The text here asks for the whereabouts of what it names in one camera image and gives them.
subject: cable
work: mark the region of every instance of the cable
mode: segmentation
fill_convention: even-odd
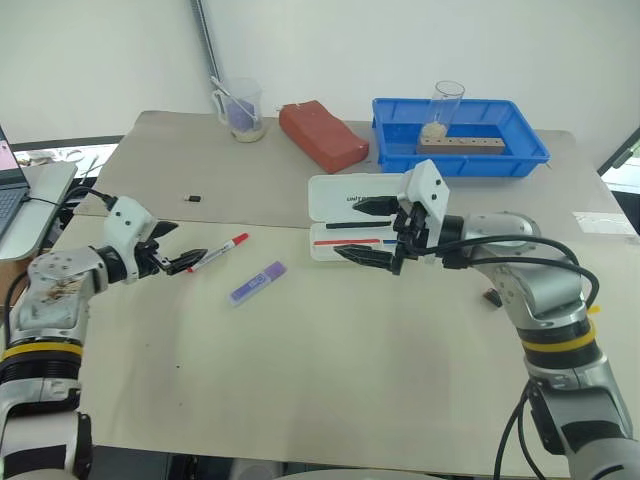
[[[55,224],[60,211],[65,207],[65,205],[71,198],[73,198],[75,195],[81,192],[91,193],[96,197],[100,198],[103,202],[107,202],[112,198],[111,196],[105,195],[104,193],[98,192],[97,190],[94,190],[93,188],[90,188],[90,187],[75,187],[69,190],[69,192],[65,195],[62,202],[58,204],[56,210],[53,212],[53,216],[51,217],[51,220],[49,220],[49,223],[45,228],[44,235],[42,236],[42,240],[40,240],[40,244],[38,245],[38,253],[36,254],[36,256],[42,255],[42,251],[44,250],[44,243],[49,237],[49,234],[51,233],[51,229],[53,228],[53,225]]]
[[[573,251],[567,247],[564,243],[558,242],[545,237],[534,237],[533,235],[491,235],[489,237],[471,238],[469,240],[459,240],[457,242],[444,243],[435,247],[422,249],[416,253],[419,255],[431,255],[433,253],[446,253],[451,250],[458,250],[464,247],[472,247],[474,245],[485,245],[487,243],[498,242],[530,242],[539,243],[542,245],[549,245],[556,250],[561,251],[566,257],[571,260],[575,265],[579,265],[578,257]]]
[[[589,296],[585,301],[587,308],[593,305],[593,302],[598,295],[598,291],[600,290],[600,282],[598,281],[598,277],[595,276],[594,273],[587,270],[586,268],[580,267],[578,265],[572,265],[571,263],[561,262],[559,260],[550,260],[548,258],[529,258],[529,257],[499,257],[499,258],[478,258],[476,260],[470,260],[469,265],[484,265],[487,263],[530,263],[533,265],[548,265],[551,267],[558,267],[564,270],[569,270],[574,273],[578,273],[584,277],[586,277],[589,282],[591,282],[591,291],[589,292]]]
[[[11,344],[11,298],[13,297],[13,292],[18,287],[18,284],[27,276],[27,271],[25,270],[21,274],[19,274],[16,278],[13,279],[11,285],[7,289],[7,295],[4,298],[4,346],[5,349],[9,348]]]
[[[529,449],[527,448],[527,443],[524,439],[523,416],[524,416],[524,404],[522,404],[522,408],[518,413],[518,441],[520,442],[520,449],[522,450],[522,454],[524,455],[525,460],[531,467],[531,470],[533,470],[533,473],[535,473],[536,477],[538,477],[538,480],[547,480],[547,477],[545,477],[544,474],[540,471],[540,469],[536,465],[536,462],[533,461],[533,458],[531,457],[531,453],[529,453]]]
[[[23,202],[28,202],[30,200],[39,200],[40,202],[50,203],[51,205],[55,205],[56,207],[58,206],[56,202],[52,202],[51,200],[47,200],[45,198],[38,198],[38,197],[25,197]]]
[[[502,469],[502,457],[504,457],[504,450],[507,447],[507,440],[509,440],[509,434],[513,429],[513,424],[516,422],[518,415],[524,408],[524,404],[527,402],[527,392],[529,390],[529,382],[524,386],[522,390],[522,394],[520,395],[520,400],[516,404],[513,412],[511,412],[511,416],[509,420],[507,420],[507,424],[502,431],[502,436],[500,437],[500,444],[498,445],[498,451],[496,452],[496,461],[493,466],[493,480],[500,480],[500,470]]]

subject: plastic cup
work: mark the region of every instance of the plastic cup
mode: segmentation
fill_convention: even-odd
[[[445,137],[463,96],[464,86],[458,82],[441,80],[436,83],[420,137]]]
[[[227,125],[239,142],[256,142],[264,136],[260,109],[262,90],[252,78],[232,78],[225,82],[227,95],[221,89],[213,92],[218,120]]]

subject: small black object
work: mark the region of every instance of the small black object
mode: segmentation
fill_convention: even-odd
[[[369,227],[388,227],[391,225],[391,221],[388,222],[342,222],[342,223],[327,223],[327,230],[333,230],[336,228],[369,228]]]
[[[500,298],[500,294],[495,288],[490,288],[489,290],[484,292],[482,296],[489,300],[496,307],[502,307],[502,299]]]

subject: robotic arm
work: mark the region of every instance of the robotic arm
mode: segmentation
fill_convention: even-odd
[[[30,286],[5,330],[8,346],[0,362],[3,478],[49,469],[87,477],[91,423],[76,409],[88,302],[111,283],[132,283],[160,270],[173,275],[198,262],[206,250],[174,260],[158,254],[156,239],[177,226],[120,197],[105,221],[103,247],[52,252],[29,265]]]
[[[540,238],[531,219],[507,212],[446,215],[448,196],[435,165],[418,164],[397,197],[370,197],[353,207],[396,214],[395,254],[363,245],[335,250],[396,275],[405,259],[421,256],[441,257],[444,268],[476,268],[499,292],[520,337],[532,416],[546,450],[565,455],[576,479],[640,478],[640,445],[587,317],[581,273],[590,272],[564,245]],[[597,283],[592,289],[588,303]]]

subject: wooden block with holes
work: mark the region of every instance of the wooden block with holes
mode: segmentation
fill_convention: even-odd
[[[504,142],[492,137],[420,138],[416,153],[448,155],[501,155]]]

